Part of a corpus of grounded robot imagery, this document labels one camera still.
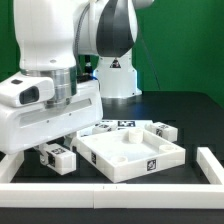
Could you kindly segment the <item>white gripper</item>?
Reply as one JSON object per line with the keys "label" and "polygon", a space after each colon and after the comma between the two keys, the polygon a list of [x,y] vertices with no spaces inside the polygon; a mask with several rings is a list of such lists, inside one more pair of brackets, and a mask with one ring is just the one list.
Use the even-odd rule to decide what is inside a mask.
{"label": "white gripper", "polygon": [[99,122],[103,117],[99,84],[95,80],[77,85],[77,94],[64,108],[46,108],[43,103],[13,108],[0,103],[0,151],[14,154],[35,146],[40,162],[54,162],[43,144],[64,137],[64,146],[76,143],[76,131]]}

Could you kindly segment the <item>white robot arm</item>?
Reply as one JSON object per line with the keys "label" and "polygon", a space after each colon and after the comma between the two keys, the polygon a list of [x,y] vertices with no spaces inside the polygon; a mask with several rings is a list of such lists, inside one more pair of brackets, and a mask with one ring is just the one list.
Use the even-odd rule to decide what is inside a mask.
{"label": "white robot arm", "polygon": [[136,11],[154,0],[14,0],[20,70],[0,83],[0,151],[14,154],[102,119],[99,84],[77,81],[80,55],[121,58]]}

